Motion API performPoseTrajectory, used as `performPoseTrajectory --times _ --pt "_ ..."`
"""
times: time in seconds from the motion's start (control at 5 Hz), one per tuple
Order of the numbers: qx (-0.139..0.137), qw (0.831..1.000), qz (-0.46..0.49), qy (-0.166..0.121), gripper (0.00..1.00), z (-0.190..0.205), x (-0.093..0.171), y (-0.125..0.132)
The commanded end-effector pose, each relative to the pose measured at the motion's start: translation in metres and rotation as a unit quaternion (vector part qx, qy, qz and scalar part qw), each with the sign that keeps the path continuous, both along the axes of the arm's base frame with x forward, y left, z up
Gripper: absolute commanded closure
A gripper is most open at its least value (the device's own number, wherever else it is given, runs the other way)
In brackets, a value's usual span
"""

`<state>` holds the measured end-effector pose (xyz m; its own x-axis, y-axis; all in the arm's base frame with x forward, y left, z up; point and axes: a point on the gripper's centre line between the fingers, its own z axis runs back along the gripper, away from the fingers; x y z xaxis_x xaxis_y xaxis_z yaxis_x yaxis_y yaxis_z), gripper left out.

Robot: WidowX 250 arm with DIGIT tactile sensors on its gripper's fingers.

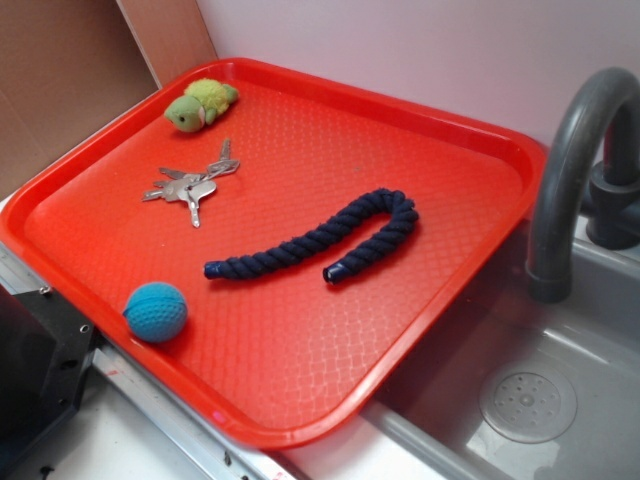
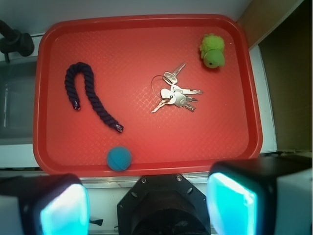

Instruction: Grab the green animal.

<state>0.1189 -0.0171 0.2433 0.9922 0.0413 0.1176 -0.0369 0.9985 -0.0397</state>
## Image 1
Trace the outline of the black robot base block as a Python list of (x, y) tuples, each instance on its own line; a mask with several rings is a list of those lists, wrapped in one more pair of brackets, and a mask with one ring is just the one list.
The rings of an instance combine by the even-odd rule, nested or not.
[(57, 292), (1, 290), (1, 477), (80, 408), (93, 323)]

